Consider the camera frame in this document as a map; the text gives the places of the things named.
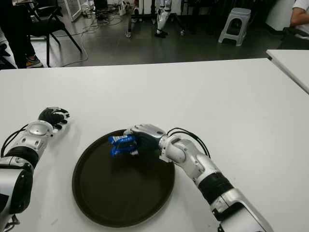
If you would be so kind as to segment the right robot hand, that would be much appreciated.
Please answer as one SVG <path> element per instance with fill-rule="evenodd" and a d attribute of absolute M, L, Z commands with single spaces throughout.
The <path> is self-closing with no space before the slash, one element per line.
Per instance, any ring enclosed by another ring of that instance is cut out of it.
<path fill-rule="evenodd" d="M 134 136 L 136 148 L 130 154 L 139 155 L 147 150 L 158 149 L 161 138 L 167 134 L 152 124 L 137 124 L 125 130 L 124 135 Z"/>

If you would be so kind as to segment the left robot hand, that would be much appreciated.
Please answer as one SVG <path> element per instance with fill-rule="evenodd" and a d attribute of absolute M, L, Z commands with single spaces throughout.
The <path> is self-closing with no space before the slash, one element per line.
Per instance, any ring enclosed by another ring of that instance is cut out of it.
<path fill-rule="evenodd" d="M 70 114 L 67 110 L 60 107 L 47 107 L 39 115 L 38 120 L 49 123 L 53 129 L 62 130 L 63 125 L 68 123 Z"/>

